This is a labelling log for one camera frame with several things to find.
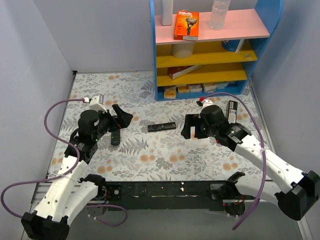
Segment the large black remote control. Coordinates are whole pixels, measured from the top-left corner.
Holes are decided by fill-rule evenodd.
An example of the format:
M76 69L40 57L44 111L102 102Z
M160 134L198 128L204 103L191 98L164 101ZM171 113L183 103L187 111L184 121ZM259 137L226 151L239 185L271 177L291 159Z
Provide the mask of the large black remote control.
M112 146L118 146L121 142L121 130L117 129L111 132L110 144Z

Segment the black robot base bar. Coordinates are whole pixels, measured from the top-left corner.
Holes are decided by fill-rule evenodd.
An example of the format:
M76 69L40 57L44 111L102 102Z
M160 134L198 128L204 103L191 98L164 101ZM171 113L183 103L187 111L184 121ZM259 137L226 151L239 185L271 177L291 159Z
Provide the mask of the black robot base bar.
M93 200L126 210L223 211L245 213L245 196L227 181L114 181L98 188Z

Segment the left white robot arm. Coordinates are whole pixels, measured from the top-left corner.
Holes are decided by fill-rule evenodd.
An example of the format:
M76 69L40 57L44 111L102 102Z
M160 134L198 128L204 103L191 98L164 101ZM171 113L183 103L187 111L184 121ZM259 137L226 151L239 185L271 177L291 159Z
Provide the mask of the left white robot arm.
M70 226L87 203L106 196L105 178L91 174L73 191L80 175L98 149L98 141L108 132L127 128L133 115L112 105L115 115L100 103L93 103L80 114L56 177L33 212L26 212L21 223L32 240L65 240Z

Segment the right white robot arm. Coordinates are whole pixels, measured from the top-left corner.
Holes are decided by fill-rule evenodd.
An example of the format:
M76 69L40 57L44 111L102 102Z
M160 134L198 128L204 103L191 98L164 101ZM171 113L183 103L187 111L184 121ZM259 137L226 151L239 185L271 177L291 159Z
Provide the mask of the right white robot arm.
M254 183L241 174L226 186L227 195L237 199L241 195L255 197L252 212L260 200L279 207L289 218L299 221L320 199L320 177L314 171L304 172L285 162L263 146L246 127L230 123L223 111L209 100L201 102L200 113L187 114L181 135L190 139L215 138L216 142L244 157L260 170L262 180Z

